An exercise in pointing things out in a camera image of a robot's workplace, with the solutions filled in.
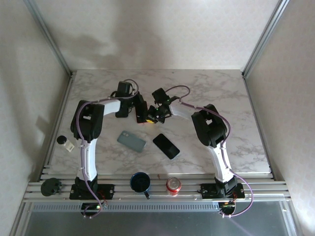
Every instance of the marble table surface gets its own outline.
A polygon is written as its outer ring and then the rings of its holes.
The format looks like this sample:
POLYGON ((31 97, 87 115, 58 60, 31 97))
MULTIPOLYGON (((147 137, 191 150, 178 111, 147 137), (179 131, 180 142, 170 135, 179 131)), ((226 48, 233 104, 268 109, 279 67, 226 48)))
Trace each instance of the marble table surface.
MULTIPOLYGON (((212 103, 232 126, 227 152, 232 169, 240 173, 269 173, 258 129, 239 70, 79 70, 74 79, 59 129, 75 145, 72 152, 55 144, 49 173, 75 174, 79 167, 79 147, 70 124, 79 100, 98 100, 117 89, 118 82, 134 79, 147 101, 153 105, 151 93, 158 88, 187 85, 191 88, 185 102, 206 106, 212 103)), ((169 95, 185 94, 176 88, 169 95)), ((166 119, 165 124, 137 124, 135 110, 128 118, 104 117, 102 133, 96 146, 96 168, 99 174, 204 174, 214 173, 209 151, 199 142, 193 123, 181 117, 166 119), (129 131, 147 142, 142 153, 117 142, 123 131, 129 131), (181 154, 168 159, 152 142, 163 133, 181 154)))

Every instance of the black smartphone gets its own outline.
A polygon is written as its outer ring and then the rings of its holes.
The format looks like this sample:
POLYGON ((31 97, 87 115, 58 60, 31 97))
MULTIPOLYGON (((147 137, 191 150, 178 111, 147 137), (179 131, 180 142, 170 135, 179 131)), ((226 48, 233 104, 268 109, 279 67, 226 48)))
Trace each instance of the black smartphone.
POLYGON ((179 149, 163 134, 153 139, 153 143, 169 158, 174 159, 179 154, 179 149))

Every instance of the black lid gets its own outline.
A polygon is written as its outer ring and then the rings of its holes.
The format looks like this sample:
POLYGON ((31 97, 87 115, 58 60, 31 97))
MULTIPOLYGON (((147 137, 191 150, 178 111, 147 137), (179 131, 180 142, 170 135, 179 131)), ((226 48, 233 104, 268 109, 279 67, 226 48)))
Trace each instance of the black lid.
POLYGON ((56 178, 49 178, 42 183, 40 191, 42 195, 48 197, 60 191, 61 182, 56 178))
POLYGON ((58 138, 57 138, 57 143, 58 144, 65 144, 67 142, 67 138, 64 136, 64 135, 60 135, 58 138))

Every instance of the metal rail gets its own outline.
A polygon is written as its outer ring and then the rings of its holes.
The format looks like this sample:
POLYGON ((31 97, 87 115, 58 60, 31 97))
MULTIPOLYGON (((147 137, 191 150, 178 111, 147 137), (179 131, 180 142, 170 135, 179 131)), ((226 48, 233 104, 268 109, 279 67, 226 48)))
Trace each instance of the metal rail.
POLYGON ((61 103, 61 105, 59 107, 58 116, 57 116, 57 119, 56 119, 56 121, 54 123, 53 133, 52 133, 52 135, 50 137, 50 143, 49 143, 46 155, 45 155, 45 162, 44 162, 44 167, 43 167, 42 171, 45 171, 45 166, 47 166, 50 163, 51 158, 53 156, 54 147, 55 147, 55 143, 56 143, 55 140, 57 138, 59 127, 61 125, 63 114, 64 114, 64 111, 65 111, 65 108, 66 108, 66 105, 67 105, 67 102, 68 102, 68 98, 69 98, 69 95, 70 95, 70 92, 71 92, 71 89, 72 89, 72 85, 73 85, 75 76, 76 76, 76 73, 74 72, 71 75, 71 77, 69 79, 69 82, 67 84, 67 88, 66 88, 66 90, 64 92, 63 100, 62 100, 62 103, 61 103))
MULTIPOLYGON (((202 183, 215 183, 214 175, 211 174, 172 174, 172 175, 149 175, 151 179, 150 196, 152 202, 227 202, 230 199, 202 199, 197 193, 202 183), (181 180, 182 188, 174 197, 169 195, 166 189, 166 181, 169 177, 177 177, 181 180)), ((272 174, 241 174, 251 185, 255 201, 279 201, 289 200, 290 194, 285 181, 274 181, 272 174)), ((120 202, 146 202, 144 195, 135 193, 129 186, 131 175, 98 175, 99 184, 114 184, 115 192, 110 203, 120 202)), ((59 202, 59 203, 89 203, 95 200, 70 200, 71 186, 74 184, 75 175, 42 174, 40 182, 30 182, 23 197, 23 202, 59 202), (44 197, 40 187, 44 180, 55 177, 62 182, 59 194, 44 197)), ((243 183, 245 199, 237 201, 250 201, 249 188, 243 183)))
POLYGON ((273 31, 275 30, 275 27, 276 27, 280 17, 282 16, 287 4, 289 3, 289 1, 290 0, 279 0, 278 1, 275 10, 271 14, 271 17, 270 17, 263 33, 261 34, 249 60, 248 60, 246 66, 242 72, 244 79, 248 78, 255 63, 257 62, 257 60, 261 56, 264 48, 266 47, 267 42, 269 41, 273 31))
POLYGON ((30 14, 33 16, 38 28, 42 32, 43 36, 45 37, 49 47, 53 51, 54 55, 56 56, 56 59, 58 60, 59 64, 64 68, 65 72, 68 74, 68 76, 71 76, 71 70, 69 69, 69 66, 67 65, 65 59, 63 58, 63 55, 61 54, 58 46, 56 45, 55 41, 53 40, 51 33, 47 29, 47 26, 45 24, 45 21, 35 3, 33 0, 24 0, 24 3, 26 7, 28 8, 30 14))

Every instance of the gray smartphone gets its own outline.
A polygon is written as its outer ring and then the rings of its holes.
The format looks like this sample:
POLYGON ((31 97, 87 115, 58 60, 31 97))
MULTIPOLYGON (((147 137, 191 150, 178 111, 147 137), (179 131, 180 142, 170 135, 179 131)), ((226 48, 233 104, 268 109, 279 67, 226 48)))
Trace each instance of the gray smartphone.
POLYGON ((139 139, 133 133, 125 130, 119 135, 117 142, 127 146, 128 148, 136 152, 142 152, 144 146, 146 145, 146 141, 139 139))

